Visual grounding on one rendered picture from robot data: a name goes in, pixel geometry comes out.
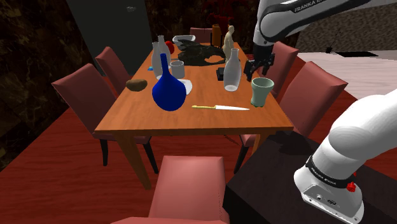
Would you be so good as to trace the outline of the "red upholstered chair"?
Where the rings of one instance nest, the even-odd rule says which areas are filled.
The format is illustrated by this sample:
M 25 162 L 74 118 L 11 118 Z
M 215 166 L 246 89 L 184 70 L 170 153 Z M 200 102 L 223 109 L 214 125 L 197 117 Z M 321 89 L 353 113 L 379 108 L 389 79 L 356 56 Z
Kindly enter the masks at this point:
M 96 134 L 95 128 L 116 101 L 111 87 L 94 65 L 86 64 L 74 73 L 52 83 L 91 135 L 101 144 L 103 165 L 108 164 L 108 141 L 112 134 Z
M 223 157 L 164 156 L 148 217 L 112 224 L 230 224 Z
M 198 43 L 210 43 L 212 41 L 211 28 L 190 28 L 190 34 L 195 36 L 195 41 Z
M 306 62 L 288 85 L 279 105 L 293 130 L 307 137 L 346 86 L 344 80 L 311 61 Z
M 274 87 L 271 93 L 276 99 L 285 82 L 289 70 L 295 61 L 299 49 L 290 47 L 278 41 L 274 44 L 272 52 L 275 53 L 274 64 L 270 66 L 265 77 L 271 79 L 274 82 Z M 264 77 L 264 75 L 262 75 L 262 70 L 263 67 L 260 67 L 258 69 L 258 74 L 261 77 Z
M 121 60 L 109 46 L 105 47 L 95 59 L 109 78 L 116 93 L 120 95 L 125 88 L 126 82 L 131 79 Z

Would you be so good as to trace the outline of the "clear glass bottle vase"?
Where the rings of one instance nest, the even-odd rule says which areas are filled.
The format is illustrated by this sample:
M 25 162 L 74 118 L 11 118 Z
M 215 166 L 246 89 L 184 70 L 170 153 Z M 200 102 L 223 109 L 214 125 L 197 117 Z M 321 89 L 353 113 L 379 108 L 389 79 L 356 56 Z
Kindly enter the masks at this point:
M 236 91 L 239 87 L 241 74 L 242 71 L 239 60 L 239 49 L 232 48 L 230 58 L 226 63 L 223 75 L 223 84 L 225 90 L 229 92 Z

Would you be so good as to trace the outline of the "tan human figure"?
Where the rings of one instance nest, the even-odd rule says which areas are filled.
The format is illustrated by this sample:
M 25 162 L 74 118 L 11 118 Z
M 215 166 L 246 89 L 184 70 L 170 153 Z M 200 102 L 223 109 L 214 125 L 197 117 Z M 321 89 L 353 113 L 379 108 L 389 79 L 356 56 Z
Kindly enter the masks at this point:
M 231 49 L 233 48 L 233 38 L 232 34 L 234 33 L 234 26 L 229 25 L 228 26 L 228 32 L 225 34 L 224 42 L 223 42 L 223 52 L 225 54 L 225 63 L 228 62 L 231 56 Z

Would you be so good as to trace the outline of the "pale green cup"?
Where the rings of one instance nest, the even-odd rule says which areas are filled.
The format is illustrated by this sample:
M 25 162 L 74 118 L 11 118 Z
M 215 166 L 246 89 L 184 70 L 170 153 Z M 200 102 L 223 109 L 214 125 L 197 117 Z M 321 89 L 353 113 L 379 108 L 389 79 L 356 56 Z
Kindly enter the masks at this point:
M 251 104 L 255 107 L 263 107 L 268 94 L 274 87 L 274 82 L 268 78 L 258 77 L 251 81 L 251 87 L 253 91 Z

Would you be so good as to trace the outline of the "orange vase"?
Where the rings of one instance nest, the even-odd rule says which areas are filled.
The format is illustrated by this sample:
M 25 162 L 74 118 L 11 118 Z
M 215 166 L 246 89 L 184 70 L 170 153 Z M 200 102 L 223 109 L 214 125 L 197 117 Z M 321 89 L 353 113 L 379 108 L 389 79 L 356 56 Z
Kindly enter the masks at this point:
M 212 26 L 212 45 L 218 48 L 222 46 L 222 33 L 220 26 L 218 24 L 214 24 Z

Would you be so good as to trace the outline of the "dark creature sculpture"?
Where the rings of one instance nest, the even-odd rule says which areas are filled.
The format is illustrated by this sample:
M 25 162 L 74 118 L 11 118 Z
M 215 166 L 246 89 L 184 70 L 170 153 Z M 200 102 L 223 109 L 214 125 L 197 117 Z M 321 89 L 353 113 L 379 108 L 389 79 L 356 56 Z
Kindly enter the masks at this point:
M 222 49 L 211 45 L 201 45 L 194 41 L 180 40 L 183 49 L 178 54 L 178 59 L 183 61 L 186 66 L 211 66 L 225 63 L 225 54 Z M 223 59 L 217 62 L 208 62 L 206 59 L 217 55 Z

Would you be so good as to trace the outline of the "white plate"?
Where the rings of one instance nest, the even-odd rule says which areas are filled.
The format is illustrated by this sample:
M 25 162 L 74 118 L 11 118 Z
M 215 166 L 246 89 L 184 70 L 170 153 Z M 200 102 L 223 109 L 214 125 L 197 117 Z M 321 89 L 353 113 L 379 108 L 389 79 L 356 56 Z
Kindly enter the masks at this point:
M 165 79 L 165 81 L 161 81 L 161 75 L 157 76 L 156 79 L 158 80 L 158 84 L 156 84 L 157 87 L 159 87 L 160 89 L 164 91 L 173 91 L 173 90 L 181 90 L 182 87 L 180 84 L 177 84 L 177 81 L 182 83 L 185 86 L 185 90 L 186 90 L 186 95 L 188 95 L 191 90 L 192 90 L 192 83 L 190 80 L 186 80 L 186 79 L 179 79 L 179 78 L 175 78 L 173 75 L 171 75 L 171 78 L 168 77 Z

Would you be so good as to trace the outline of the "wooden dining table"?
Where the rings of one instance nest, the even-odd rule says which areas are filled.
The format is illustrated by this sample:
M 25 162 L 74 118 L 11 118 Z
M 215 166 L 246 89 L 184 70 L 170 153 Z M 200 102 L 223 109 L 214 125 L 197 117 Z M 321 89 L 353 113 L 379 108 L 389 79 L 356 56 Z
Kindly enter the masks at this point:
M 148 82 L 147 87 L 140 92 L 124 89 L 95 128 L 97 134 L 114 135 L 147 190 L 151 188 L 151 182 L 134 136 L 254 134 L 254 147 L 258 148 L 269 135 L 280 130 L 293 129 L 288 117 L 271 94 L 267 96 L 263 107 L 256 108 L 251 105 L 252 88 L 246 79 L 241 79 L 236 91 L 226 91 L 223 83 L 216 79 L 217 65 L 187 66 L 185 77 L 193 85 L 190 94 L 178 110 L 164 111 L 152 98 L 152 88 L 157 79 L 148 71 L 150 65 L 149 55 L 134 75 L 135 79 L 145 79 Z M 235 106 L 249 110 L 194 109 L 193 105 Z

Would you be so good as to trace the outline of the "grey cup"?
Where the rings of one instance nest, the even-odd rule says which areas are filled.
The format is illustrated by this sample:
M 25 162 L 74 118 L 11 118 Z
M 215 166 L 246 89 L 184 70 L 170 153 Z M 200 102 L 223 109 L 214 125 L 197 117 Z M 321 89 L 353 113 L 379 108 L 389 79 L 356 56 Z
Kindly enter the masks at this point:
M 170 63 L 173 77 L 182 79 L 185 77 L 185 64 L 183 61 L 175 60 Z

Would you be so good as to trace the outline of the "grey glass bottle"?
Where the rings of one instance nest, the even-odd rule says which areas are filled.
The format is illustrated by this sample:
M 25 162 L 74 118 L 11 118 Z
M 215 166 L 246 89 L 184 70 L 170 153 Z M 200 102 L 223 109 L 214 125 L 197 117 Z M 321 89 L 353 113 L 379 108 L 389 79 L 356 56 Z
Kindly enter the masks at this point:
M 171 53 L 169 50 L 169 47 L 165 44 L 164 36 L 163 35 L 158 35 L 158 47 L 160 49 L 160 53 L 165 53 L 167 56 L 167 63 L 170 66 L 171 63 Z
M 152 42 L 152 46 L 153 46 L 153 53 L 151 56 L 151 66 L 155 78 L 159 80 L 162 75 L 162 63 L 160 58 L 161 52 L 158 47 L 158 42 Z

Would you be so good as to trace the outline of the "blue round vase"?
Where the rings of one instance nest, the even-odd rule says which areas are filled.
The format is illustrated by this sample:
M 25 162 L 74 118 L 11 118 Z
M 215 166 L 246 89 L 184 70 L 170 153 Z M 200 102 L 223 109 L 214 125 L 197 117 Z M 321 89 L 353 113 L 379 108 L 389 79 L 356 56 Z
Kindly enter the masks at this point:
M 157 106 L 166 111 L 179 109 L 186 99 L 186 87 L 169 72 L 167 55 L 160 54 L 162 77 L 152 89 L 153 100 Z

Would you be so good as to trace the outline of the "white kitchen counter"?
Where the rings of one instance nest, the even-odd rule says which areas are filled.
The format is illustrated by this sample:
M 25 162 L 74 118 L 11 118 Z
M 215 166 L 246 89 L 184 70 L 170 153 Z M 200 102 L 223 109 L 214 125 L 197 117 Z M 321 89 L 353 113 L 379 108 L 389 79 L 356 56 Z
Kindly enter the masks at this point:
M 298 56 L 348 82 L 346 91 L 360 99 L 397 88 L 397 38 L 374 39 L 341 29 L 301 32 Z

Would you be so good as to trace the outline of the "brown potato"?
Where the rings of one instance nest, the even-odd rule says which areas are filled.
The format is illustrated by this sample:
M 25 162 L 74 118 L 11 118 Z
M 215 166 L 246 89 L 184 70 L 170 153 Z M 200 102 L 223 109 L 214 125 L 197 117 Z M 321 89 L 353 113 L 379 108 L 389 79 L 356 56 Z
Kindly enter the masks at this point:
M 131 79 L 126 82 L 125 86 L 133 92 L 140 92 L 144 90 L 148 85 L 145 79 Z

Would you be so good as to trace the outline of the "dark robot stand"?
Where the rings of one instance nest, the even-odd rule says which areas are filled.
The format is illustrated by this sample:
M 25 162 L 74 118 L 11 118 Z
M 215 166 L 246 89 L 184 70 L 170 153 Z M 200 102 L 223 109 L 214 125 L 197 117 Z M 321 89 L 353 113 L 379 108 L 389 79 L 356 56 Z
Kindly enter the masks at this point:
M 293 131 L 269 136 L 226 184 L 231 224 L 345 224 L 304 202 L 293 181 L 318 143 Z M 397 224 L 397 180 L 365 165 L 356 180 L 365 211 L 359 224 Z

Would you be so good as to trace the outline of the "yellow handled knife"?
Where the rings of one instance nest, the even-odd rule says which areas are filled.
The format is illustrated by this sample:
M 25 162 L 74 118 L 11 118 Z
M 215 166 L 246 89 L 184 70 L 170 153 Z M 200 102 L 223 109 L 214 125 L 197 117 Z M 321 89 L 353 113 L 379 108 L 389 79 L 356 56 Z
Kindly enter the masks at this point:
M 235 107 L 235 106 L 223 106 L 223 105 L 215 105 L 215 106 L 196 106 L 193 105 L 194 109 L 220 109 L 220 110 L 234 110 L 234 111 L 247 111 L 249 108 Z

